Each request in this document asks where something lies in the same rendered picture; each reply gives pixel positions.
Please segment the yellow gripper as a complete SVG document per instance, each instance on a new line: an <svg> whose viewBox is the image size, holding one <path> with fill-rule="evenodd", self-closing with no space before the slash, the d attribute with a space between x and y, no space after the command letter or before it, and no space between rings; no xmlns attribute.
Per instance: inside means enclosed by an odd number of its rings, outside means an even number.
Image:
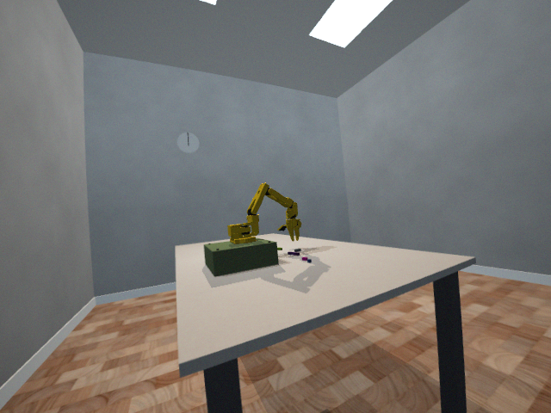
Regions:
<svg viewBox="0 0 551 413"><path fill-rule="evenodd" d="M294 218L294 219L286 220L286 224L282 225L278 229L278 231L285 231L286 228L288 229L288 232L289 232L289 235L290 235L292 241L294 241L294 232L295 232L296 240L298 241L299 236L300 236L300 228L301 228L300 219L295 219Z"/></svg>

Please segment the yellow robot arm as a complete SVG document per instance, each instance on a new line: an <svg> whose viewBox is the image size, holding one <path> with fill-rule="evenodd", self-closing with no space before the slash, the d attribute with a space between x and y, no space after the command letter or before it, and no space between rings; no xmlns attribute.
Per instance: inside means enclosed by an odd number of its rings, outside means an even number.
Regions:
<svg viewBox="0 0 551 413"><path fill-rule="evenodd" d="M256 237L252 237L252 236L256 236L259 233L259 227L258 227L259 215L257 215L257 211L261 206L263 202L263 197L265 195L270 199L280 203L282 206L288 208L286 211L286 219L294 219L297 217L298 215L297 203L290 198L284 197L280 193L276 192L274 189L269 188L268 184L263 183L260 185L258 191L256 192L247 210L248 216L246 218L248 223L231 225L232 226L232 237L230 238L231 243L238 244L238 243L250 243L250 242L256 241ZM251 225L251 227L248 225Z"/></svg>

